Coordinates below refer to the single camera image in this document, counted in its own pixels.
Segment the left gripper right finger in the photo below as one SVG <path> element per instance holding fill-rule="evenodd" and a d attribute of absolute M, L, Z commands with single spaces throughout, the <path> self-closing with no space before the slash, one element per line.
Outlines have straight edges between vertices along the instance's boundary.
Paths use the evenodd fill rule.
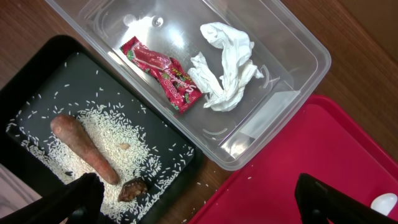
<path fill-rule="evenodd" d="M 303 224 L 397 224 L 306 173 L 298 177 L 295 200 Z"/>

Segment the dark brown food scrap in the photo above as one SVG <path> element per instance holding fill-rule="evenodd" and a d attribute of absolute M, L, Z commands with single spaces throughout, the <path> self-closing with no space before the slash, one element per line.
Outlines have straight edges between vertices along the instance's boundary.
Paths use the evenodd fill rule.
<path fill-rule="evenodd" d="M 146 194 L 148 187 L 146 183 L 139 178 L 125 182 L 118 195 L 118 202 L 132 202 L 136 197 Z"/>

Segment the white tissue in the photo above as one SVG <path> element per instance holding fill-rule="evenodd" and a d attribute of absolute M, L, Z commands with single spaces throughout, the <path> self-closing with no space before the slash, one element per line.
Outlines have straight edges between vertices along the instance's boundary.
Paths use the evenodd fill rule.
<path fill-rule="evenodd" d="M 193 67 L 188 74 L 205 95 L 204 108 L 231 111 L 241 101 L 245 86 L 253 77 L 270 78 L 270 73 L 267 67 L 262 72 L 253 64 L 254 42 L 250 41 L 247 33 L 221 22 L 203 24 L 200 32 L 210 45 L 222 50 L 223 74 L 216 77 L 201 52 L 190 59 Z"/>

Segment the red snack wrapper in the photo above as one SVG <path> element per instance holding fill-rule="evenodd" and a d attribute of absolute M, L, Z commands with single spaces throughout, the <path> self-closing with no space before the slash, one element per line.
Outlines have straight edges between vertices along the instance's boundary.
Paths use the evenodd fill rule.
<path fill-rule="evenodd" d="M 160 83 L 170 104 L 179 113 L 185 112 L 201 98 L 202 92 L 178 60 L 148 49 L 136 37 L 122 45 L 120 50 L 129 61 Z"/>

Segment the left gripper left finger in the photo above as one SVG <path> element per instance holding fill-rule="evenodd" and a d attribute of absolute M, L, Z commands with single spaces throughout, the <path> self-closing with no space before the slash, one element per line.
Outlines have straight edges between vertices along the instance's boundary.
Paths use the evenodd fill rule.
<path fill-rule="evenodd" d="M 104 184 L 94 173 L 1 218 L 1 224 L 96 223 L 104 197 Z"/>

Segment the brown carrot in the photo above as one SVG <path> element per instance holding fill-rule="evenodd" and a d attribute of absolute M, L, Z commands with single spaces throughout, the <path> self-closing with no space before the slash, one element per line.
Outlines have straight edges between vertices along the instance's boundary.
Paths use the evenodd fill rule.
<path fill-rule="evenodd" d="M 78 157 L 90 165 L 100 177 L 111 185 L 120 183 L 120 177 L 109 161 L 100 153 L 82 124 L 73 116 L 61 114 L 50 122 L 54 135 Z"/>

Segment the white plastic spoon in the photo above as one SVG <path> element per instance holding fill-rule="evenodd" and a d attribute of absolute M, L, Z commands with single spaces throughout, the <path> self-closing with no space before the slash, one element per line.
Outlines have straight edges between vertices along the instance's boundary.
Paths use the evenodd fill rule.
<path fill-rule="evenodd" d="M 371 209 L 388 216 L 397 204 L 397 195 L 386 193 L 376 197 L 371 203 Z"/>

